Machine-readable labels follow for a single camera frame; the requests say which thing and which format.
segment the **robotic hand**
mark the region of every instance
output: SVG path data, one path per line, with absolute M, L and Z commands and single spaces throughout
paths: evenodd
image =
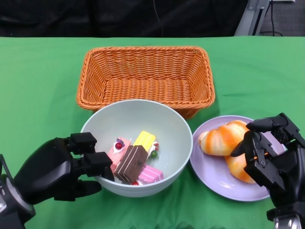
M 91 133 L 50 140 L 27 159 L 14 179 L 0 155 L 0 228 L 23 229 L 36 214 L 33 205 L 49 198 L 74 201 L 102 189 L 97 181 L 79 180 L 81 175 L 114 181 L 112 161 L 105 152 L 95 152 L 96 142 Z
M 269 190 L 274 209 L 267 218 L 275 229 L 305 229 L 305 140 L 296 125 L 284 114 L 258 119 L 231 156 L 245 153 L 244 170 Z M 271 131 L 287 150 L 278 155 L 262 132 Z

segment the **purple plate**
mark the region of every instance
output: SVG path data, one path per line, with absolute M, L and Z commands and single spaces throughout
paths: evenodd
M 269 197 L 265 187 L 260 187 L 257 184 L 247 184 L 233 177 L 224 157 L 204 154 L 199 147 L 198 136 L 202 132 L 218 128 L 234 120 L 241 120 L 246 123 L 252 121 L 252 119 L 242 116 L 227 115 L 210 119 L 197 128 L 193 134 L 193 151 L 190 158 L 192 167 L 205 185 L 223 197 L 238 201 L 265 199 Z M 276 153 L 279 154 L 285 150 L 271 133 L 265 133 L 264 135 L 272 143 L 272 148 Z

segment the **orange wicker basket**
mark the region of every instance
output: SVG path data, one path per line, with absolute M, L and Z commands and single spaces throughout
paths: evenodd
M 97 111 L 126 99 L 154 100 L 185 119 L 215 100 L 208 55 L 200 47 L 106 47 L 84 59 L 80 107 Z

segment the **green tablecloth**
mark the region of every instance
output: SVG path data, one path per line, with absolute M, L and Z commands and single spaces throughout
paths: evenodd
M 0 144 L 13 175 L 42 143 L 79 132 L 91 112 L 75 102 L 85 53 L 98 46 L 197 45 L 207 50 L 216 101 L 188 123 L 219 115 L 285 112 L 305 131 L 305 38 L 0 38 Z M 35 206 L 28 229 L 271 229 L 271 200 L 236 202 L 207 188 L 188 165 L 166 190 L 125 198 L 107 190 Z

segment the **bread roll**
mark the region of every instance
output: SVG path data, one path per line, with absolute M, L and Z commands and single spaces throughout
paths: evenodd
M 248 131 L 243 121 L 232 121 L 219 128 L 199 135 L 201 150 L 210 155 L 228 156 L 233 149 L 244 139 Z
M 225 156 L 224 158 L 230 169 L 230 173 L 234 177 L 249 184 L 255 183 L 255 181 L 244 171 L 244 167 L 246 166 L 244 154 L 237 157 Z

